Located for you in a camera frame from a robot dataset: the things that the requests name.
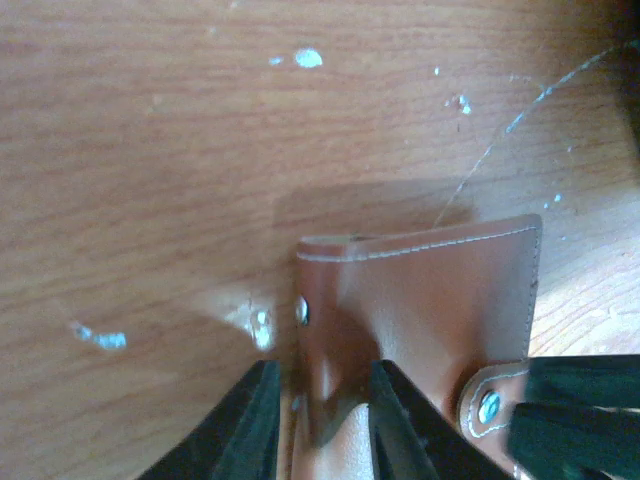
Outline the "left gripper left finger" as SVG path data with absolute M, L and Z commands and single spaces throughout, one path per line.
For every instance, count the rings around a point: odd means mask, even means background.
M 274 479 L 280 432 L 280 364 L 260 360 L 178 445 L 140 477 Z

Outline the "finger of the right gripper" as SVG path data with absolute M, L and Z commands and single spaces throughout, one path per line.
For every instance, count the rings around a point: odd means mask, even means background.
M 506 449 L 534 479 L 639 477 L 639 357 L 538 357 Z

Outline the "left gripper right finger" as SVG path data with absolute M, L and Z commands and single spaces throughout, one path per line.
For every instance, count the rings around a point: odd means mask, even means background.
M 390 360 L 372 364 L 369 433 L 376 479 L 508 479 Z

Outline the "brown leather card holder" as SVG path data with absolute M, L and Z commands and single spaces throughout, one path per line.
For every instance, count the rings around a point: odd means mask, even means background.
M 296 252 L 302 395 L 291 475 L 376 479 L 372 364 L 394 362 L 507 474 L 538 288 L 542 223 L 522 215 L 417 233 L 303 238 Z

